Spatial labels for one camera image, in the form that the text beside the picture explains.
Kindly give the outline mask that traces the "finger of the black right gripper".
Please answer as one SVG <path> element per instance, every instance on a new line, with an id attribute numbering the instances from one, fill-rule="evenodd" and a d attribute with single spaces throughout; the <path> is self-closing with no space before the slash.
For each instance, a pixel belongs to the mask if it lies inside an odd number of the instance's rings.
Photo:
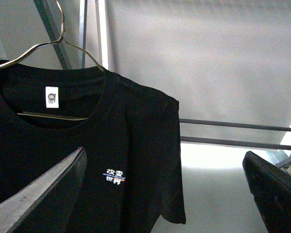
<path id="1" fill-rule="evenodd" d="M 267 231 L 291 233 L 291 176 L 252 151 L 242 166 Z"/>

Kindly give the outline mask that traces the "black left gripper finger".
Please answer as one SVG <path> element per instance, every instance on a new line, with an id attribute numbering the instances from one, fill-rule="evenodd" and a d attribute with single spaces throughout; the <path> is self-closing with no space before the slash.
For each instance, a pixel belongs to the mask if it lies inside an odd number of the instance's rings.
<path id="1" fill-rule="evenodd" d="M 0 233 L 64 233 L 87 166 L 79 147 L 18 193 L 0 203 Z"/>

